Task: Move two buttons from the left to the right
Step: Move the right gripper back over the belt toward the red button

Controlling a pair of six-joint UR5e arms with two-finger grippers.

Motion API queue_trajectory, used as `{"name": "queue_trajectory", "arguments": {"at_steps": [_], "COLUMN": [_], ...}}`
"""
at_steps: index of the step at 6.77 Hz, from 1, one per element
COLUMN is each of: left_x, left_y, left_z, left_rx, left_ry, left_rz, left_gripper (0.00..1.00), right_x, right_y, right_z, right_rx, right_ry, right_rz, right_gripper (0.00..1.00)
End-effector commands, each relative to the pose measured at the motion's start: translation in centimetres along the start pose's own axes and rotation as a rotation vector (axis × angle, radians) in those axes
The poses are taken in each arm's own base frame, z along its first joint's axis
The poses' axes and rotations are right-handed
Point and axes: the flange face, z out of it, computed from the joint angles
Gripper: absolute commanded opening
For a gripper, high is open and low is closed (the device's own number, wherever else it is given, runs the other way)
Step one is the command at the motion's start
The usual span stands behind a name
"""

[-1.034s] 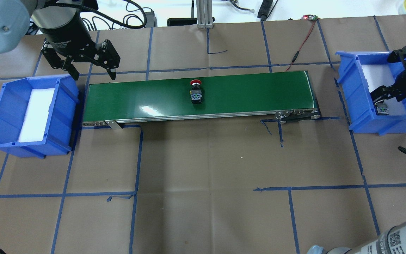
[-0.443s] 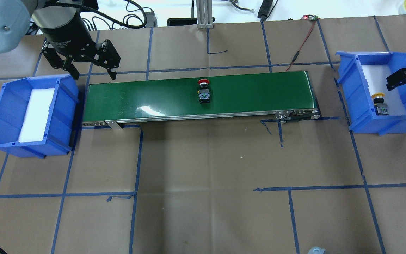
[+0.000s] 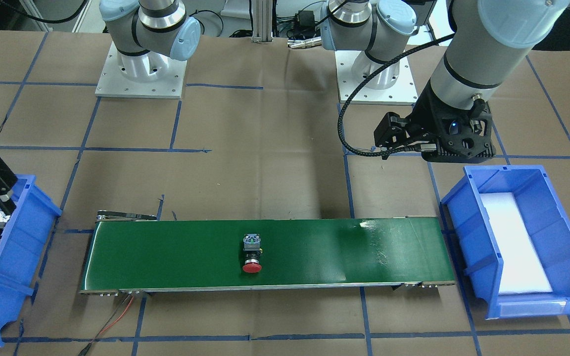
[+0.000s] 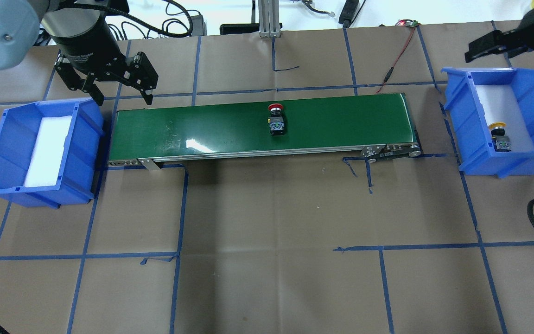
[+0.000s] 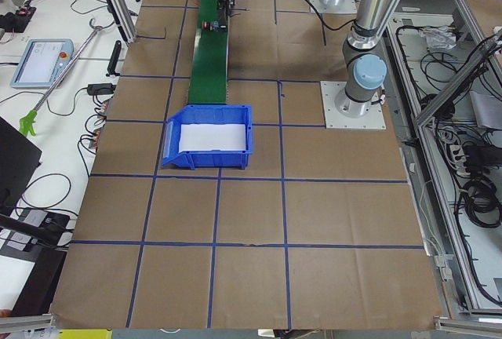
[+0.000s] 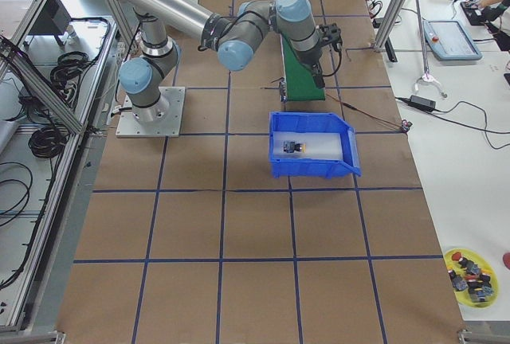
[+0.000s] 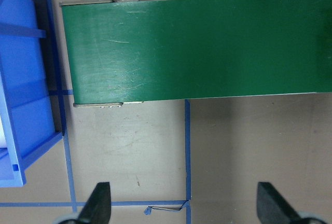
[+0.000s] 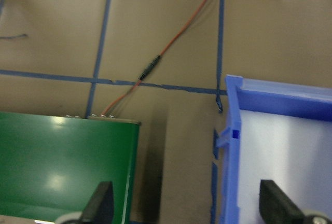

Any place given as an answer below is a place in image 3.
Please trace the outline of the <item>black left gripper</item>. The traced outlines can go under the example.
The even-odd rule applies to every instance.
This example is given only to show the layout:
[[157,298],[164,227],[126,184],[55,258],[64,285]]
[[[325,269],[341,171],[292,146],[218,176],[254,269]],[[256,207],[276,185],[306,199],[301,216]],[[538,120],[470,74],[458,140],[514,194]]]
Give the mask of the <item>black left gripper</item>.
[[389,111],[374,130],[383,160],[400,152],[423,152],[428,162],[480,164],[495,156],[493,120],[486,101],[461,110],[443,102],[427,83],[409,118]]

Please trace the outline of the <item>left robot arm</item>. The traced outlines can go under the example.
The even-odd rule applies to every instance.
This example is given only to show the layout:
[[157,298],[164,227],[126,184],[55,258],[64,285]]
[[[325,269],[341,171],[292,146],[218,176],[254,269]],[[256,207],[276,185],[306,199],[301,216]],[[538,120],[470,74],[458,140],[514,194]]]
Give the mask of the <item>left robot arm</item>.
[[[404,0],[327,0],[320,23],[323,47],[357,50],[358,86],[347,95],[337,134],[353,155],[387,159],[419,152],[438,163],[479,164],[495,155],[488,100],[532,48],[551,32],[570,0],[450,0],[452,33],[407,49],[418,15]],[[350,103],[407,56],[449,42],[412,112],[388,112],[374,130],[377,151],[348,144],[344,116]]]

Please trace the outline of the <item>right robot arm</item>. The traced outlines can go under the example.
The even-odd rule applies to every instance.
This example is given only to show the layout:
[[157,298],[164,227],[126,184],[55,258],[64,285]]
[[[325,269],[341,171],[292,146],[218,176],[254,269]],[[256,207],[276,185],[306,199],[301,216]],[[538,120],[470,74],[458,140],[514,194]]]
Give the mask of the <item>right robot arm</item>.
[[[186,61],[195,53],[199,21],[182,0],[100,0],[112,38],[95,94],[98,97],[181,98]],[[16,209],[18,178],[0,157],[0,211]]]

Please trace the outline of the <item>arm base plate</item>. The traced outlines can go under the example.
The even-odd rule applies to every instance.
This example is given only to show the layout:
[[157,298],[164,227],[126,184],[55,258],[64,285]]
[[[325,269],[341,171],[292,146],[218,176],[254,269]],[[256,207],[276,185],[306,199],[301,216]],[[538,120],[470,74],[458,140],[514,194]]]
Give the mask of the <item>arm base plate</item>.
[[120,53],[111,43],[95,95],[113,98],[181,99],[187,62],[156,52]]
[[[372,62],[363,51],[337,50],[335,67],[339,102],[344,103],[374,70],[381,65]],[[412,105],[418,99],[409,61],[403,58],[376,75],[355,95],[352,103]]]

